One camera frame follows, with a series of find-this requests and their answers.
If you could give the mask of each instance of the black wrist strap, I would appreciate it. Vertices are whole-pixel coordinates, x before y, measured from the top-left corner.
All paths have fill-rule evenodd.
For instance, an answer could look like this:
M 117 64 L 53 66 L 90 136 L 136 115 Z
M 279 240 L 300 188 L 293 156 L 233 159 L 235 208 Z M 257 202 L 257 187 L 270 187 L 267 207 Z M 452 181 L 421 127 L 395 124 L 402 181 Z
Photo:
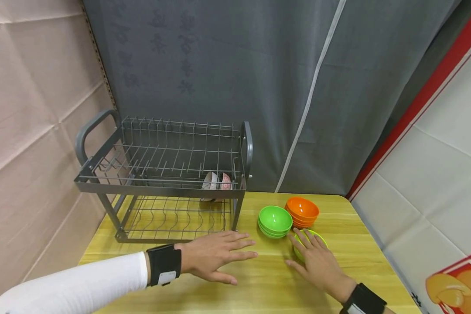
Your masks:
M 382 314 L 387 302 L 360 283 L 343 305 L 341 314 Z
M 175 250 L 174 244 L 148 249 L 147 254 L 152 272 L 149 286 L 165 286 L 180 277 L 181 250 Z

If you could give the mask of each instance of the orange bowl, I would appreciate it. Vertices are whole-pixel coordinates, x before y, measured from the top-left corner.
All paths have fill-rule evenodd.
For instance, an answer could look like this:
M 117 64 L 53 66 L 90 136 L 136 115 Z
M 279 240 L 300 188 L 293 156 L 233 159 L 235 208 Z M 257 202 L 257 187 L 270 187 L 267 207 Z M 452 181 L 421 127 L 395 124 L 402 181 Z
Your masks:
M 288 206 L 284 206 L 284 209 L 286 209 L 286 211 L 288 211 L 291 215 L 291 218 L 293 219 L 293 221 L 298 221 L 302 224 L 313 224 L 314 221 L 316 221 L 317 219 L 317 216 L 316 217 L 302 217 L 302 216 L 299 216 L 297 215 L 295 212 L 292 212 Z
M 286 206 L 288 206 L 290 214 L 293 213 L 297 217 L 316 219 L 319 215 L 319 208 L 305 198 L 290 198 L 286 202 Z
M 295 221 L 293 221 L 293 225 L 294 225 L 295 227 L 297 227 L 298 229 L 309 228 L 309 227 L 312 226 L 312 224 L 305 224 L 305 225 L 303 225 L 303 224 L 299 224 L 299 223 L 297 223 L 297 222 L 295 222 Z

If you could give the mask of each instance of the green bowl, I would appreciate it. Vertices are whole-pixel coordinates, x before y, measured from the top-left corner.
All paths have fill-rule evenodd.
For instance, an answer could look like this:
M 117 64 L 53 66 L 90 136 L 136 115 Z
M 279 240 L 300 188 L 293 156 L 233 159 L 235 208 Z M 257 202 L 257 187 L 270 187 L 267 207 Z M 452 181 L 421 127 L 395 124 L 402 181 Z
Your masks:
M 327 242 L 324 240 L 324 238 L 320 234 L 318 234 L 317 232 L 312 231 L 310 229 L 307 229 L 307 230 L 309 230 L 309 232 L 312 235 L 317 235 L 321 240 L 323 240 L 323 243 L 328 247 Z M 298 237 L 297 234 L 295 234 L 295 240 L 297 240 L 298 242 L 300 242 L 303 245 L 302 241 L 300 240 L 300 238 Z M 301 260 L 302 262 L 305 262 L 304 257 L 302 256 L 302 254 L 300 254 L 300 252 L 297 250 L 297 248 L 295 248 L 295 245 L 293 246 L 293 251 L 295 252 L 295 254 L 297 255 L 299 260 Z
M 284 208 L 273 205 L 262 208 L 258 220 L 263 227 L 275 233 L 288 232 L 293 224 L 289 212 Z
M 258 227 L 260 228 L 260 231 L 262 231 L 262 233 L 263 233 L 264 235 L 266 235 L 267 237 L 272 238 L 272 239 L 280 239 L 280 238 L 283 238 L 283 237 L 285 237 L 285 235 L 288 233 L 288 232 L 272 232 L 272 231 L 269 231 L 267 228 L 265 228 L 265 227 L 260 223 L 260 221 L 258 221 Z

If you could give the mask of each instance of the dish rack handle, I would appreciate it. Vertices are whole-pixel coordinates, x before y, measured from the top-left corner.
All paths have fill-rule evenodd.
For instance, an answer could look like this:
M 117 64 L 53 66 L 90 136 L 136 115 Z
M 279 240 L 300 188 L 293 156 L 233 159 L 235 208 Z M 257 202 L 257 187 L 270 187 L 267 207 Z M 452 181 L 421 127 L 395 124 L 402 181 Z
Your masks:
M 85 153 L 85 139 L 87 135 L 109 115 L 113 117 L 117 128 L 120 128 L 120 116 L 117 111 L 113 109 L 107 109 L 98 113 L 92 120 L 87 122 L 86 125 L 80 129 L 79 133 L 77 133 L 77 137 L 75 138 L 75 154 L 77 155 L 77 159 L 81 165 L 84 165 L 84 163 L 87 161 L 87 154 Z
M 246 142 L 246 164 L 244 165 L 244 175 L 246 182 L 251 178 L 249 170 L 251 168 L 251 162 L 253 160 L 253 137 L 251 136 L 251 129 L 249 128 L 249 122 L 245 121 L 241 127 L 241 147 Z

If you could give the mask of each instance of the metal dish rack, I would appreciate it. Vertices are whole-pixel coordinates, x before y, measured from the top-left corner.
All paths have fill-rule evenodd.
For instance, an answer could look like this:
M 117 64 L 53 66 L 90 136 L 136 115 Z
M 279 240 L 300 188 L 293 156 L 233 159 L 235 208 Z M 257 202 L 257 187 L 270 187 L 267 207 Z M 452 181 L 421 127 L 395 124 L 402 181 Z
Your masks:
M 88 158 L 86 137 L 109 115 L 115 131 Z M 98 195 L 119 242 L 188 242 L 237 227 L 251 177 L 248 122 L 237 130 L 153 118 L 121 120 L 117 111 L 104 110 L 82 127 L 75 152 L 82 165 L 75 184 Z M 228 174 L 230 189 L 202 189 L 210 171 Z M 116 195 L 114 205 L 109 195 Z

